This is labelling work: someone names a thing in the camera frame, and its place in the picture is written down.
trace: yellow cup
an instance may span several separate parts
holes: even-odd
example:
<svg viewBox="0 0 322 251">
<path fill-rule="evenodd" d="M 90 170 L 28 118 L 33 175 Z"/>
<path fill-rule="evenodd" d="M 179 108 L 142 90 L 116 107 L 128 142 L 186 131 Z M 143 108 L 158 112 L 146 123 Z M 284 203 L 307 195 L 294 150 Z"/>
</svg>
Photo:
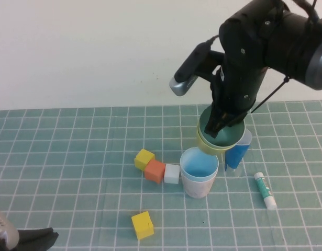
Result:
<svg viewBox="0 0 322 251">
<path fill-rule="evenodd" d="M 232 127 L 225 127 L 219 133 L 218 136 L 213 139 L 210 135 L 204 134 L 206 123 L 208 122 L 211 107 L 207 107 L 197 125 L 197 142 L 198 147 L 204 153 L 209 155 L 217 155 L 218 158 L 228 149 L 234 147 L 243 137 L 246 130 L 245 122 L 242 121 Z"/>
</svg>

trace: white wall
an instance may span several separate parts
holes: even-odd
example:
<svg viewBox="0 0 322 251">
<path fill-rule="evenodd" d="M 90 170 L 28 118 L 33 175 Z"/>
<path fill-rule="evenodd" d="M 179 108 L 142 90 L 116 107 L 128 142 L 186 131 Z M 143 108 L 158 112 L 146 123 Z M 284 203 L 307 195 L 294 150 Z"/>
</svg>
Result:
<svg viewBox="0 0 322 251">
<path fill-rule="evenodd" d="M 205 81 L 181 98 L 168 82 L 192 49 L 247 2 L 0 1 L 0 109 L 210 102 Z M 322 0 L 317 9 L 322 16 Z M 214 49 L 221 49 L 218 42 Z M 271 70 L 258 99 L 282 79 Z M 322 99 L 322 91 L 289 83 L 273 99 Z"/>
</svg>

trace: blue cup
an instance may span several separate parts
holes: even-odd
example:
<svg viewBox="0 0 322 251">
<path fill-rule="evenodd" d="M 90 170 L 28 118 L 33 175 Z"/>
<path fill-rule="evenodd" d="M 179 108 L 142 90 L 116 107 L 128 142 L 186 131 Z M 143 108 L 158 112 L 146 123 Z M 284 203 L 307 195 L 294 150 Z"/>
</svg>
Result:
<svg viewBox="0 0 322 251">
<path fill-rule="evenodd" d="M 228 167 L 236 169 L 246 154 L 252 140 L 251 132 L 246 129 L 242 139 L 233 148 L 225 152 L 225 171 Z"/>
<path fill-rule="evenodd" d="M 204 182 L 212 179 L 218 172 L 219 161 L 217 156 L 202 152 L 199 148 L 187 149 L 180 160 L 181 173 L 195 182 Z"/>
</svg>

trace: black object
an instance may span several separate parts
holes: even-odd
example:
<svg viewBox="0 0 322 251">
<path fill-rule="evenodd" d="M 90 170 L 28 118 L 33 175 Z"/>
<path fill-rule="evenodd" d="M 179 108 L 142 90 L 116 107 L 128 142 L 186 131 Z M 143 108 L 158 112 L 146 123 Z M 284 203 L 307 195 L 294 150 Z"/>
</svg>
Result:
<svg viewBox="0 0 322 251">
<path fill-rule="evenodd" d="M 0 251 L 47 251 L 58 238 L 52 228 L 38 230 L 18 230 L 19 243 L 12 250 L 8 250 L 4 240 L 0 239 Z"/>
<path fill-rule="evenodd" d="M 293 78 L 322 90 L 322 19 L 314 5 L 294 2 L 308 18 L 290 12 L 281 0 L 252 0 L 221 25 L 225 53 L 210 50 L 212 38 L 198 45 L 176 72 L 176 83 L 170 86 L 178 96 L 197 76 L 210 82 L 213 102 L 205 133 L 215 138 L 222 128 L 245 118 L 268 68 L 286 76 L 279 88 Z M 221 68 L 213 75 L 218 65 Z"/>
</svg>

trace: grid mat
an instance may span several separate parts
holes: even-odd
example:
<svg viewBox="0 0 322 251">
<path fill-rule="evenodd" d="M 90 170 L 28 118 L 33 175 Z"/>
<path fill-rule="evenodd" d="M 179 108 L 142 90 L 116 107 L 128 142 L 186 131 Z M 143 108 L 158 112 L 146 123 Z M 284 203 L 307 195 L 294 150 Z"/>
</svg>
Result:
<svg viewBox="0 0 322 251">
<path fill-rule="evenodd" d="M 241 177 L 220 171 L 206 198 L 142 178 L 138 151 L 177 164 L 204 108 L 0 111 L 0 210 L 19 229 L 53 227 L 56 251 L 322 251 L 322 101 L 248 115 Z M 278 210 L 265 209 L 256 172 Z M 131 216 L 147 210 L 155 234 L 137 241 Z"/>
</svg>

